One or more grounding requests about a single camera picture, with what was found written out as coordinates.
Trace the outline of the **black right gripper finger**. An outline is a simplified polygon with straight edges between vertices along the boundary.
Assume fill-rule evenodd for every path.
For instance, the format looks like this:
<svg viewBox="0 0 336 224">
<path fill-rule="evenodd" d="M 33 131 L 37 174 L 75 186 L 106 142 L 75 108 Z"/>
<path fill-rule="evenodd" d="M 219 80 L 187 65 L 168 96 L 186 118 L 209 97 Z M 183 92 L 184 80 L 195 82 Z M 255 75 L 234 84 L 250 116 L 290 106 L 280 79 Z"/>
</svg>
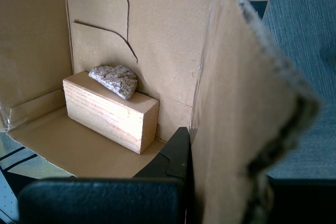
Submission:
<svg viewBox="0 0 336 224">
<path fill-rule="evenodd" d="M 334 179 L 271 179 L 271 223 L 335 223 Z"/>
<path fill-rule="evenodd" d="M 18 198 L 20 223 L 186 223 L 190 134 L 180 127 L 131 178 L 43 179 Z"/>
</svg>

